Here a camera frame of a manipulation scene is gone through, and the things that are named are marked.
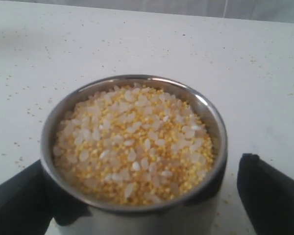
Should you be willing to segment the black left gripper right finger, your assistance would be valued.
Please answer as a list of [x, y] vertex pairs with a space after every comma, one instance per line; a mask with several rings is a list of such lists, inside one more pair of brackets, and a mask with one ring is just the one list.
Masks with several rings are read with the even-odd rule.
[[256, 154], [240, 159], [237, 189], [258, 235], [294, 235], [294, 180]]

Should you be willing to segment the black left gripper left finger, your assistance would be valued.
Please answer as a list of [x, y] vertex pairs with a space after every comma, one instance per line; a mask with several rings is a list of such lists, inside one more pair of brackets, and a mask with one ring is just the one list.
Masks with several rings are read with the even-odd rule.
[[69, 226], [90, 216], [36, 161], [0, 185], [0, 235], [44, 235], [52, 219]]

